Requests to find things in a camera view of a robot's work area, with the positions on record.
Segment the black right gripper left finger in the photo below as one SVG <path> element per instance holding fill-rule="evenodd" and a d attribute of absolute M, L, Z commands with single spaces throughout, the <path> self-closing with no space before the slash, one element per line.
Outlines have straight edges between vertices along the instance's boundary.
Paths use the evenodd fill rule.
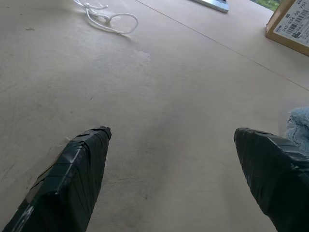
<path fill-rule="evenodd" d="M 89 129 L 36 179 L 2 232 L 86 232 L 104 175 L 109 127 Z"/>

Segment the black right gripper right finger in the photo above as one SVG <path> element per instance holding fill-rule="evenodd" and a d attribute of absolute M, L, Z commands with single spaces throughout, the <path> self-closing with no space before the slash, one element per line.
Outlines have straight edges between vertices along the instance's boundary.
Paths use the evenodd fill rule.
<path fill-rule="evenodd" d="M 234 143 L 261 211 L 278 232 L 309 232 L 309 154 L 290 140 L 238 128 Z"/>

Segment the light blue cloth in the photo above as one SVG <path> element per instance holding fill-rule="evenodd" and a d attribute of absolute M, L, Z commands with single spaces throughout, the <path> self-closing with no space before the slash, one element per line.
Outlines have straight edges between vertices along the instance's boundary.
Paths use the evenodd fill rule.
<path fill-rule="evenodd" d="M 290 111 L 285 137 L 309 154 L 309 107 Z"/>

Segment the cardboard box with label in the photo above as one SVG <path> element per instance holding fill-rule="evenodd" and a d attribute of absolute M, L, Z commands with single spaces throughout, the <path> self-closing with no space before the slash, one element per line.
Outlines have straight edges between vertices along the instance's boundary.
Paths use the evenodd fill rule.
<path fill-rule="evenodd" d="M 266 25 L 265 36 L 309 56 L 309 0 L 282 0 Z"/>

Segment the silver metal plate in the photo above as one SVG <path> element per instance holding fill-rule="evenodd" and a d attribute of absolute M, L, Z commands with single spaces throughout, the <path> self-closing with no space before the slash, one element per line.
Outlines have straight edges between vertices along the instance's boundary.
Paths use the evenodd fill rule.
<path fill-rule="evenodd" d="M 191 0 L 222 13 L 228 13 L 229 4 L 226 0 Z"/>

